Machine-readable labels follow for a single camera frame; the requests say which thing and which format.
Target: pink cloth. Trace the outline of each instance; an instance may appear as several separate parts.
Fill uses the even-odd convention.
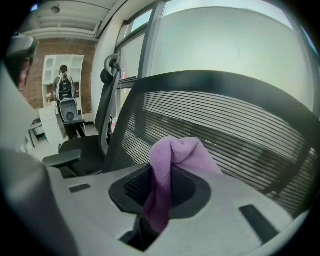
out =
[[[171,165],[223,174],[198,138],[166,137],[150,151],[153,168],[151,193],[144,204],[143,215],[151,228],[161,233],[169,223],[171,209]]]

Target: wall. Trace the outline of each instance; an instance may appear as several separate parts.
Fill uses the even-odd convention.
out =
[[[43,108],[42,75],[46,55],[84,55],[81,74],[81,103],[84,114],[91,108],[91,73],[96,42],[80,39],[43,39],[39,41],[23,96],[34,108]]]

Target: chair seat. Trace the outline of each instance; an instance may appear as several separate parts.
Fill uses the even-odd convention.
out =
[[[99,149],[98,135],[68,140],[62,144],[60,153],[81,149],[79,162],[71,167],[77,176],[86,176],[102,170],[105,156]]]

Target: black backpack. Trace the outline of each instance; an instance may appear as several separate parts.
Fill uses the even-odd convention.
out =
[[[67,75],[63,75],[58,84],[58,100],[73,98],[73,85]]]

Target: white wall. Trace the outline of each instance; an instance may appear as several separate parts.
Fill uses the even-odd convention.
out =
[[[96,120],[101,92],[104,86],[104,83],[100,79],[100,74],[104,69],[106,58],[115,52],[115,45],[122,23],[121,19],[113,17],[96,46],[91,74],[91,108],[94,120]]]
[[[96,119],[103,83],[100,79],[101,71],[104,68],[105,59],[115,52],[118,35],[125,20],[130,19],[144,7],[155,0],[128,0],[113,16],[105,28],[97,44],[91,74],[91,107],[93,118]]]

